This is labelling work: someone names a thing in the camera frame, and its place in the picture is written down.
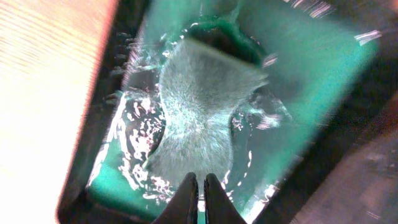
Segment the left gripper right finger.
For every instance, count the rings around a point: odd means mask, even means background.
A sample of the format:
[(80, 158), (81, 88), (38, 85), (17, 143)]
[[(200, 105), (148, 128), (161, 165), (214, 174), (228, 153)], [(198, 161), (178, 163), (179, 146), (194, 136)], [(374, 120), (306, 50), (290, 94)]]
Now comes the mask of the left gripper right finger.
[(216, 175), (206, 176), (204, 191), (206, 224), (246, 224), (227, 197)]

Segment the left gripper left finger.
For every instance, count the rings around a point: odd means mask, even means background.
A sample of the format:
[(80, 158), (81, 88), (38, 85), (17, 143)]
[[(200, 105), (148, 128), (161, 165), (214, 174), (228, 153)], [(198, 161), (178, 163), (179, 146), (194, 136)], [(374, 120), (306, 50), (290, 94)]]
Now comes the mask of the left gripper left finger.
[(197, 224), (198, 182), (193, 172), (186, 174), (164, 211), (152, 224)]

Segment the green sponge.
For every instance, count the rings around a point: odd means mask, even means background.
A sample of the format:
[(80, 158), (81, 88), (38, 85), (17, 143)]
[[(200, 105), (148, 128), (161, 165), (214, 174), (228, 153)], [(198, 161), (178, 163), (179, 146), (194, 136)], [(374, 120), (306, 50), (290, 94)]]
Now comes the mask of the green sponge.
[(159, 76), (165, 129), (145, 170), (172, 185), (193, 172), (198, 179), (233, 166), (231, 119), (267, 74), (197, 40), (178, 42)]

